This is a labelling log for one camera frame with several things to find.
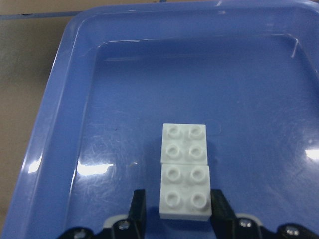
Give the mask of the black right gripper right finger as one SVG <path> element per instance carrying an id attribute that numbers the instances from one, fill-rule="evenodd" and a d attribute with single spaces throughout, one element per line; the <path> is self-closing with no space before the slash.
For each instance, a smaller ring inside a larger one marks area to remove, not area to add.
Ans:
<path id="1" fill-rule="evenodd" d="M 211 189 L 210 222 L 218 239 L 261 239 L 260 225 L 249 215 L 235 214 L 220 189 Z"/>

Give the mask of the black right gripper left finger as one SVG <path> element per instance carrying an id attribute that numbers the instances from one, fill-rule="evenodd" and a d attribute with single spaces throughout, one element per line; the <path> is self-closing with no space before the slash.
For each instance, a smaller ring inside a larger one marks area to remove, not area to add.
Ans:
<path id="1" fill-rule="evenodd" d="M 146 191 L 134 191 L 128 216 L 116 221 L 111 227 L 112 239 L 143 239 L 147 220 Z"/>

